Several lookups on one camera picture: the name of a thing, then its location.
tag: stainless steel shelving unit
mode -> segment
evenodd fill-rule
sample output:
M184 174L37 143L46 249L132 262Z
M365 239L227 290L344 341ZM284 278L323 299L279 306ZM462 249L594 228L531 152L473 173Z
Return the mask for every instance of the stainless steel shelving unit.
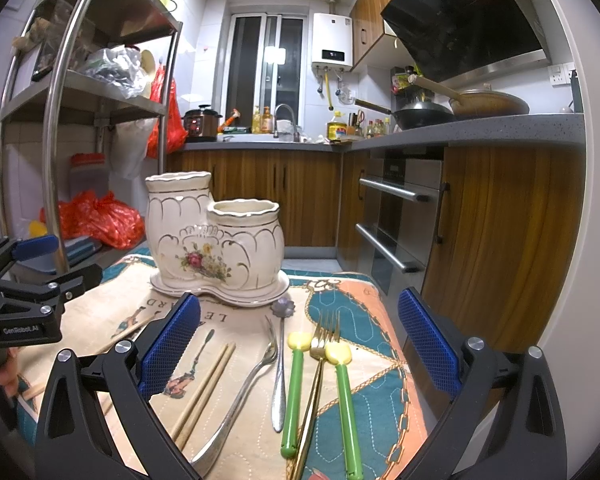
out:
M49 18L57 0L38 0L24 35L36 17ZM56 154L59 123L92 124L96 128L136 119L158 117L158 172L163 173L166 157L169 89L173 78L175 56L180 41L182 23L178 22L160 0L65 0L74 6L62 37L54 68L42 81L31 84L12 98L19 66L19 56L12 51L11 65L2 93L0 109L0 234L8 235L3 167L4 125L9 121L42 122L42 186L46 227L62 241L60 232L58 192L56 186ZM165 65L165 81L160 103L143 97L125 99L115 86L68 70L71 52L80 25L88 19L94 23L94 42L100 46L142 43L170 37ZM117 251L102 251L103 261L118 256ZM69 263L61 243L55 256L56 271L67 272Z

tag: kitchen floor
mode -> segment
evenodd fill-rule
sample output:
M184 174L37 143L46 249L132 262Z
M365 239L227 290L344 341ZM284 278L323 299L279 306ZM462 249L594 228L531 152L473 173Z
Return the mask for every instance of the kitchen floor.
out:
M315 270L317 272L342 272L337 260L282 260L282 268L289 270Z

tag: blue gripper pad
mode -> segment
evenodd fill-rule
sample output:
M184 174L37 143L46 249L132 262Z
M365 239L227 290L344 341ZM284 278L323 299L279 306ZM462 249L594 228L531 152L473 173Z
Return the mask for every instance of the blue gripper pad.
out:
M58 239L53 235L21 240L11 251L11 257L17 262L37 258L43 254L55 253L58 250Z
M138 392L147 402L151 396L162 393L200 323L198 298L189 294L178 303L180 306L174 306L178 307L176 312L168 315L170 319L142 359Z
M455 397L461 388L458 356L421 300L409 289L400 294L398 316L434 386Z

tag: gray countertop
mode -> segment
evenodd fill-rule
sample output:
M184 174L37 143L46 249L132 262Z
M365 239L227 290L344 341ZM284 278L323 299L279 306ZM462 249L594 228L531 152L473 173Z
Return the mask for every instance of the gray countertop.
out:
M408 146L519 143L584 147L584 115L538 114L455 121L333 146L296 142L188 142L183 150L302 150L341 153Z

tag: yellow hose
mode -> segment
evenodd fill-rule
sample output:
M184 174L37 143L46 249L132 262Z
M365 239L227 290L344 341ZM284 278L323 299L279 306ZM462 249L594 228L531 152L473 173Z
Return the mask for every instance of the yellow hose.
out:
M329 90L329 69L324 70L324 82L327 85L327 100L329 101L329 110L333 111L333 105L331 104L331 91Z

